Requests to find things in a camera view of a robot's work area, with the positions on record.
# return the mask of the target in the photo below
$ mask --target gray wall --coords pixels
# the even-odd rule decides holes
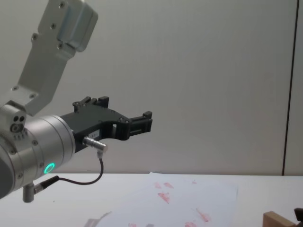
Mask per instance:
[[[282,171],[295,0],[89,0],[99,21],[42,114],[109,96],[152,132],[105,140],[108,172]],[[1,1],[0,92],[16,82],[46,0]],[[97,172],[94,150],[59,172]]]
[[[289,112],[286,175],[303,175],[303,4],[299,5],[294,73]]]

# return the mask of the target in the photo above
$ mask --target wooden block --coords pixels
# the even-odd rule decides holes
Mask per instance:
[[[273,211],[264,213],[263,227],[295,227],[295,223],[285,219]]]

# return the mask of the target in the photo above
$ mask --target white paper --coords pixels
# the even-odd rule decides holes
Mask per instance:
[[[151,175],[98,227],[229,227],[237,187],[218,181]]]

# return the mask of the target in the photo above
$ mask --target red stain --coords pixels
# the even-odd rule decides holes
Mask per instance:
[[[164,183],[164,186],[167,188],[174,188],[170,183]]]
[[[169,204],[170,202],[170,197],[169,197],[169,193],[158,193],[158,196],[160,196],[164,201],[167,202],[167,204]]]
[[[187,222],[187,223],[185,223],[185,227],[197,227],[197,225],[192,222]]]
[[[161,185],[158,183],[158,182],[156,182],[156,183],[154,183],[154,185],[155,185],[155,188],[161,188]]]
[[[198,214],[200,215],[200,218],[204,221],[204,222],[209,222],[211,221],[211,218],[208,214],[204,214],[201,211],[199,211],[198,208],[196,208],[196,211],[198,212]]]

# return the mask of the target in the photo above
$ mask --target table surface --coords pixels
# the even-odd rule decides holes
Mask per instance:
[[[35,183],[54,176],[48,174]],[[59,174],[91,181],[98,174]],[[303,207],[303,176],[187,175],[216,179],[239,186],[233,227],[262,227],[263,213],[274,211],[295,222],[294,208]],[[5,227],[95,227],[100,218],[121,203],[119,198],[140,188],[144,174],[104,174],[93,185],[59,181],[23,203],[19,189],[0,200],[0,225]]]

